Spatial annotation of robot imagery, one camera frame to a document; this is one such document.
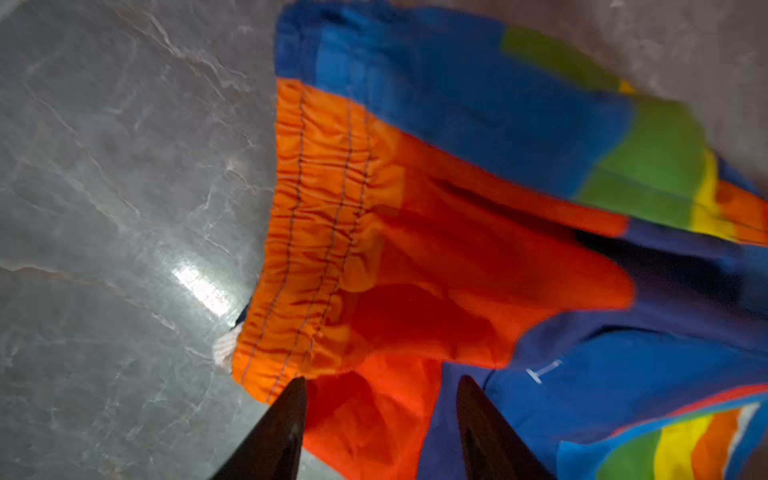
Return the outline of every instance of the multicolored fabric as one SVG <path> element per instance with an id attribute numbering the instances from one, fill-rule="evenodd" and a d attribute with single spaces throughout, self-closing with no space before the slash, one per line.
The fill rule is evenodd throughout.
<path id="1" fill-rule="evenodd" d="M 233 377 L 263 402 L 308 378 L 304 445 L 344 476 L 464 478 L 462 374 L 559 478 L 648 462 L 617 448 L 665 422 L 709 448 L 719 412 L 765 401 L 768 204 L 683 105 L 537 32 L 384 2 L 287 7 L 275 70 Z M 696 437 L 680 412 L 707 409 Z M 697 471 L 730 474 L 730 438 Z M 686 458 L 643 445 L 654 474 Z"/>

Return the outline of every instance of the gray marble floor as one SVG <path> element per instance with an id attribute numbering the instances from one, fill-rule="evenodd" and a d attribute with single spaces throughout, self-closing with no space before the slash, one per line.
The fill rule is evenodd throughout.
<path id="1" fill-rule="evenodd" d="M 274 184 L 274 0 L 0 2 L 0 476 L 206 478 L 263 412 L 210 358 Z M 692 104 L 768 186 L 762 0 L 443 2 Z M 303 478 L 335 478 L 304 455 Z"/>

